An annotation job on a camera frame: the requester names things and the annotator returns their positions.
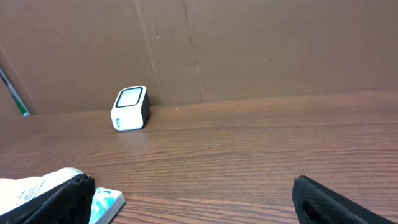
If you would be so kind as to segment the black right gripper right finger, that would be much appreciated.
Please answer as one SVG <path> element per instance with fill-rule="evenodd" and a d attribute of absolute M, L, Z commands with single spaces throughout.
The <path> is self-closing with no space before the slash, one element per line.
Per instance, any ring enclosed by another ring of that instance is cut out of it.
<path fill-rule="evenodd" d="M 292 201 L 300 224 L 394 224 L 304 175 L 294 180 Z"/>

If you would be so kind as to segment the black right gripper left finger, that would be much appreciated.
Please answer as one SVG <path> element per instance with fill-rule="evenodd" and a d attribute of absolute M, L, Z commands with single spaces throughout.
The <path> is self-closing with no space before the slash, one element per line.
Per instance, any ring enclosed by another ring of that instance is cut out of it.
<path fill-rule="evenodd" d="M 88 224 L 95 180 L 78 174 L 1 215 L 1 223 Z"/>

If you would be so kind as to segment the teal tissue pack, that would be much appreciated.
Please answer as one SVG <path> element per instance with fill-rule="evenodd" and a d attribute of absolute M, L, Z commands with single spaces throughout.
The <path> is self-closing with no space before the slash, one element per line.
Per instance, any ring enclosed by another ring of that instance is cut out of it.
<path fill-rule="evenodd" d="M 109 224 L 125 203 L 121 191 L 97 187 L 91 204 L 89 224 Z"/>

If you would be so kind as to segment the beige plastic pouch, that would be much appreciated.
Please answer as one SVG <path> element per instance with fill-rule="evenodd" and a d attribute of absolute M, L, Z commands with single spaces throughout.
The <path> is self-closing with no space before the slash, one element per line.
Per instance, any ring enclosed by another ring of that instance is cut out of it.
<path fill-rule="evenodd" d="M 74 167 L 64 167 L 40 177 L 1 178 L 1 215 L 82 173 Z"/>

